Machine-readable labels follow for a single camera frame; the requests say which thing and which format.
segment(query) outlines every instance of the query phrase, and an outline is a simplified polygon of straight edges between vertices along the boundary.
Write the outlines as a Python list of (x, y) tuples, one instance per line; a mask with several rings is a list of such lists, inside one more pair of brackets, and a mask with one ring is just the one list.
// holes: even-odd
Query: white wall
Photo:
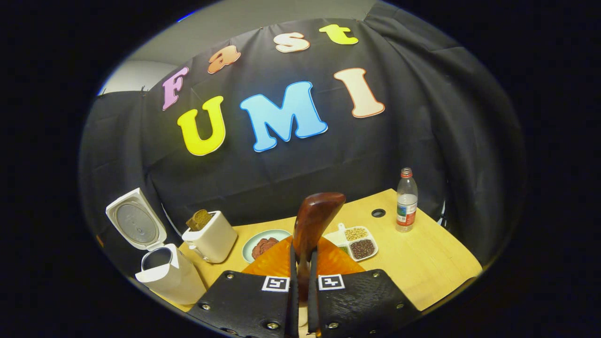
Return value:
[(106, 94), (113, 91), (140, 90), (142, 86), (144, 91), (148, 91), (176, 67), (174, 64), (154, 61), (125, 61), (105, 82), (98, 95), (103, 91)]

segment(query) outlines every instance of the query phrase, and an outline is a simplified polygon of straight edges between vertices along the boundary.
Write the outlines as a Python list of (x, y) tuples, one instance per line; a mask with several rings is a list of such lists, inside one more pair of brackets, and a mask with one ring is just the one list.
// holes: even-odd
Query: ceiling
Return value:
[(180, 65), (207, 48), (275, 23), (342, 18), (362, 20), (377, 0), (223, 0), (202, 8), (142, 45), (127, 61)]

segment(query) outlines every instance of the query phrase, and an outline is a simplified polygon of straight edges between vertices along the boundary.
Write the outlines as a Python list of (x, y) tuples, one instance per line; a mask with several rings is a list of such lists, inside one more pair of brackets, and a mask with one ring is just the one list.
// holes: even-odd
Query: letter m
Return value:
[(251, 118), (252, 130), (257, 142), (253, 146), (256, 152), (263, 152), (278, 144), (275, 137), (269, 135), (269, 126), (280, 139), (290, 141), (292, 121), (295, 118), (298, 128), (294, 133), (298, 138), (307, 138), (322, 134), (328, 125), (319, 119), (308, 81), (295, 82), (284, 92), (282, 108), (276, 106), (262, 94), (251, 96), (240, 103), (240, 108), (248, 111)]

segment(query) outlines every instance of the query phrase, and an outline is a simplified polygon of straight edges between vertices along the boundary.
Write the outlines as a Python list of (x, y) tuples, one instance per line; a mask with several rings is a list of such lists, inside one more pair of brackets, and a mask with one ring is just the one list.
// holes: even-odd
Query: brown seeds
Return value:
[(373, 254), (376, 250), (376, 247), (374, 247), (371, 239), (363, 239), (361, 241), (351, 243), (350, 250), (353, 252), (353, 256), (356, 259), (362, 259)]

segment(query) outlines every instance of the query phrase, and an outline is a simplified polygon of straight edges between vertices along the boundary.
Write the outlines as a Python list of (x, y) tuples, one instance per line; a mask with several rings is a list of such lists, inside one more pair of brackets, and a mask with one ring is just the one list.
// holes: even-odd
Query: grains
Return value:
[(363, 239), (350, 244), (350, 250), (356, 259), (362, 259), (373, 254), (375, 249), (371, 239)]
[(367, 237), (367, 231), (363, 228), (351, 228), (344, 232), (347, 241), (354, 241), (355, 239)]

